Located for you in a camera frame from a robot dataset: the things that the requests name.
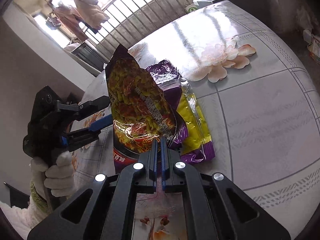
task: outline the gloved hand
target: gloved hand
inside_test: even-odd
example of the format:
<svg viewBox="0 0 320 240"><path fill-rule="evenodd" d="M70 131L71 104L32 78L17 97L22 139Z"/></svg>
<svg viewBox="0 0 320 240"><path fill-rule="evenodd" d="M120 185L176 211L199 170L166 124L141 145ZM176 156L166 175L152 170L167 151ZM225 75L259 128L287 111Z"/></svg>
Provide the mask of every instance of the gloved hand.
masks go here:
<svg viewBox="0 0 320 240"><path fill-rule="evenodd" d="M48 168L48 165L39 157L31 160L32 181L37 193L44 199L44 186L51 188L51 193L55 197L70 196L75 191L73 178L74 168L71 164L72 156L70 152L61 153L56 161L57 165ZM47 177L43 183L41 172L45 172Z"/></svg>

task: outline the hanging jacket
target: hanging jacket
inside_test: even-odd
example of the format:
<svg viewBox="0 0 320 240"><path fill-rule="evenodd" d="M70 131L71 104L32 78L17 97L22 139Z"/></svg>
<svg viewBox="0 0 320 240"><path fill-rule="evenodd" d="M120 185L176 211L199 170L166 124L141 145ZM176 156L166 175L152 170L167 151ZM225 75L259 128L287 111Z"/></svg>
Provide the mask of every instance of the hanging jacket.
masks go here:
<svg viewBox="0 0 320 240"><path fill-rule="evenodd" d="M84 42L88 38L79 27L79 22L84 20L76 8L59 4L59 7L54 9L54 14L69 31L79 38L79 40Z"/></svg>
<svg viewBox="0 0 320 240"><path fill-rule="evenodd" d="M98 0L73 0L83 20L93 29L100 30L101 23L110 19L97 5Z"/></svg>

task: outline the snack bag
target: snack bag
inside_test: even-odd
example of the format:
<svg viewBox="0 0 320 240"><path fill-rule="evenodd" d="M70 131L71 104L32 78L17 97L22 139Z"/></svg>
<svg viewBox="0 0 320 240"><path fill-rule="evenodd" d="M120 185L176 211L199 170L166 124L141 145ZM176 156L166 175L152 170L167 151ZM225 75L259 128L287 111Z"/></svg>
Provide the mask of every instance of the snack bag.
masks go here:
<svg viewBox="0 0 320 240"><path fill-rule="evenodd" d="M188 137L181 143L181 160L198 163L214 158L211 135L188 80L181 77L178 70L167 60L146 69L164 91L164 98L187 125Z"/></svg>
<svg viewBox="0 0 320 240"><path fill-rule="evenodd" d="M106 66L114 128L116 171L134 163L151 148L154 138L165 136L176 149L188 136L182 117L164 98L150 73L139 67L128 50L119 45Z"/></svg>

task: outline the balcony railing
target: balcony railing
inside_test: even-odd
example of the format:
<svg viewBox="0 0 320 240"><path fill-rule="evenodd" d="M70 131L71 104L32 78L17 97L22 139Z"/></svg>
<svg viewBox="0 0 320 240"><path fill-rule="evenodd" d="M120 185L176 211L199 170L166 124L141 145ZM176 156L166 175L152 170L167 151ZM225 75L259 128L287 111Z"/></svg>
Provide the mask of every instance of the balcony railing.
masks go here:
<svg viewBox="0 0 320 240"><path fill-rule="evenodd" d="M119 44L130 48L162 26L186 14L192 0L110 0L102 9L110 19L94 34L83 28L88 42L107 60Z"/></svg>

